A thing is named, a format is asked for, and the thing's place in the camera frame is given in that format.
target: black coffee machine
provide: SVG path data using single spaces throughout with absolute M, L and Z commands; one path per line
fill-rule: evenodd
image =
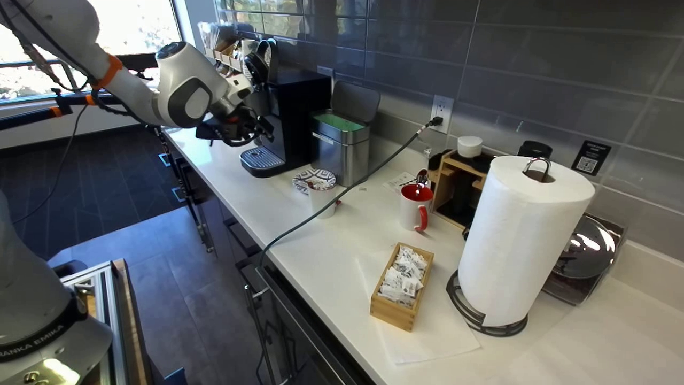
M 307 71 L 277 71 L 277 76 L 256 91 L 274 139 L 259 139 L 256 147 L 241 151 L 241 165 L 253 175 L 268 177 L 311 163 L 313 116 L 329 108 L 331 80 Z

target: metal base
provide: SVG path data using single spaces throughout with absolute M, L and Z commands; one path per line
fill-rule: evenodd
M 517 323 L 499 326 L 499 327 L 484 326 L 486 315 L 469 303 L 469 300 L 466 300 L 466 296 L 462 290 L 462 284 L 458 280 L 458 270 L 446 280 L 446 293 L 450 293 L 454 306 L 464 315 L 469 327 L 474 330 L 474 332 L 503 337 L 503 336 L 516 336 L 529 326 L 529 317 L 523 317 Z

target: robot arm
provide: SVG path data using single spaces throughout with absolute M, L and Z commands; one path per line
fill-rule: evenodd
M 98 16 L 87 0 L 0 0 L 0 23 L 79 68 L 91 87 L 109 90 L 145 123 L 196 126 L 208 114 L 231 116 L 251 93 L 243 75 L 221 75 L 192 45 L 172 43 L 158 54 L 160 84 L 150 90 L 98 43 Z
M 0 23 L 24 45 L 73 64 L 95 90 L 109 90 L 145 123 L 196 126 L 208 114 L 231 118 L 253 90 L 243 75 L 218 72 L 187 43 L 158 52 L 160 84 L 150 90 L 96 45 L 98 16 L 87 0 L 0 0 Z M 70 290 L 22 243 L 0 192 L 0 383 L 17 383 L 53 359 L 83 375 L 109 341 L 109 330 L 83 317 Z

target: white paper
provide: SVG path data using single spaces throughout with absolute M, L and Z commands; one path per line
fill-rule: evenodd
M 460 284 L 484 326 L 508 326 L 529 315 L 595 187 L 552 163 L 553 181 L 523 175 L 531 159 L 497 155 L 460 259 Z

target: white countertop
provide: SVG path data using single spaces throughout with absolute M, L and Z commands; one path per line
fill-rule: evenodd
M 307 219 L 307 200 L 292 180 L 311 166 L 253 177 L 239 165 L 249 147 L 221 141 L 210 147 L 210 141 L 195 139 L 195 131 L 167 134 L 256 243 L 266 245 Z M 444 293 L 464 245 L 460 231 L 441 216 L 430 219 L 425 236 L 398 223 L 393 181 L 421 166 L 419 154 L 402 151 L 348 192 L 334 216 L 313 220 L 269 250 L 277 270 L 377 383 L 681 383 L 684 312 L 672 306 L 679 296 L 672 296 L 673 301 L 649 297 L 655 290 L 625 280 L 631 267 L 610 273 L 582 306 L 541 293 L 519 336 L 471 332 Z M 437 254 L 412 332 L 370 317 L 371 284 L 395 242 Z

